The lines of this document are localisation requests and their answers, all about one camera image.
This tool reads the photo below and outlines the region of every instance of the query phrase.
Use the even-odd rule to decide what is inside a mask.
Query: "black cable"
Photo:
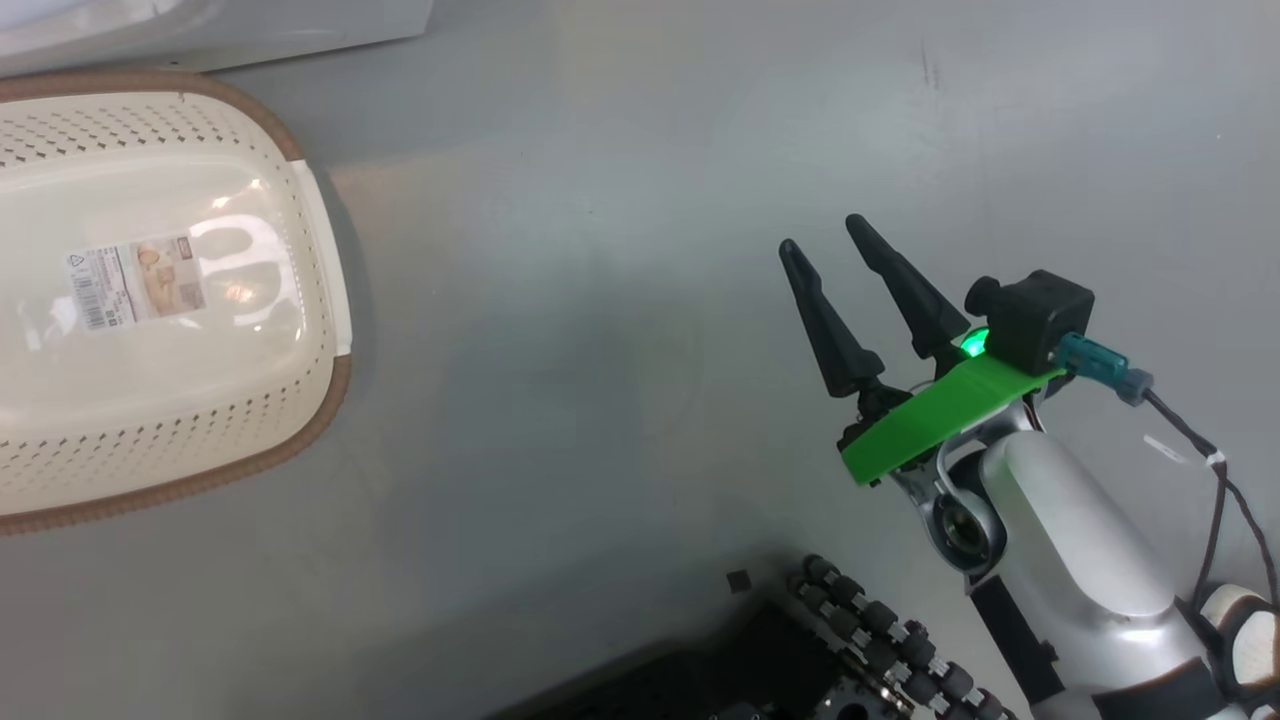
[[[1213,498],[1213,521],[1210,523],[1208,530],[1208,543],[1204,547],[1204,561],[1201,564],[1199,577],[1196,579],[1196,591],[1193,594],[1193,601],[1197,609],[1204,603],[1204,583],[1208,580],[1210,569],[1213,565],[1213,556],[1217,553],[1217,538],[1222,530],[1222,514],[1226,510],[1226,493],[1230,492],[1231,497],[1235,498],[1235,503],[1240,507],[1240,514],[1244,515],[1244,521],[1249,525],[1249,530],[1253,532],[1253,539],[1258,543],[1258,551],[1262,553],[1262,566],[1267,571],[1267,585],[1271,593],[1271,605],[1277,605],[1277,598],[1280,598],[1280,589],[1277,589],[1276,583],[1276,564],[1271,557],[1271,550],[1267,547],[1267,538],[1262,533],[1262,528],[1258,527],[1257,520],[1253,518],[1253,511],[1249,510],[1248,501],[1244,500],[1244,493],[1240,488],[1230,480],[1226,473],[1226,457],[1219,455],[1217,446],[1207,441],[1204,436],[1197,433],[1183,420],[1181,415],[1174,413],[1165,401],[1160,398],[1152,389],[1146,389],[1142,393],[1143,398],[1151,404],[1174,428],[1181,433],[1187,439],[1192,442],[1196,451],[1210,460],[1210,468],[1213,470],[1213,475],[1217,477],[1217,493]]]

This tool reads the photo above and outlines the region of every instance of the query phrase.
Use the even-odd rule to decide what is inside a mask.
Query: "green led light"
[[[964,336],[960,341],[960,350],[969,357],[977,357],[987,351],[987,334],[991,333],[991,328],[978,328],[972,333]]]

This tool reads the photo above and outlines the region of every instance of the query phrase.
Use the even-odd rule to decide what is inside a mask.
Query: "white plastic basket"
[[[0,533],[284,461],[349,378],[333,232],[297,143],[200,76],[0,82]]]

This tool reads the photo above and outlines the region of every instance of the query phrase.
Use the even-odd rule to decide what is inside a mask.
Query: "blue connector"
[[[1068,373],[1107,386],[1116,391],[1120,400],[1134,407],[1142,405],[1143,393],[1155,382],[1151,373],[1129,368],[1129,359],[1124,355],[1079,333],[1062,337],[1053,364]]]

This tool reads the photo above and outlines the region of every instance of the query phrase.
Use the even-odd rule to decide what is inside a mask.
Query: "white object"
[[[104,90],[3,102],[41,83]],[[0,530],[202,473],[238,479],[328,424],[351,319],[298,154],[207,78],[0,83]]]
[[[5,0],[0,76],[211,70],[421,35],[433,0]]]

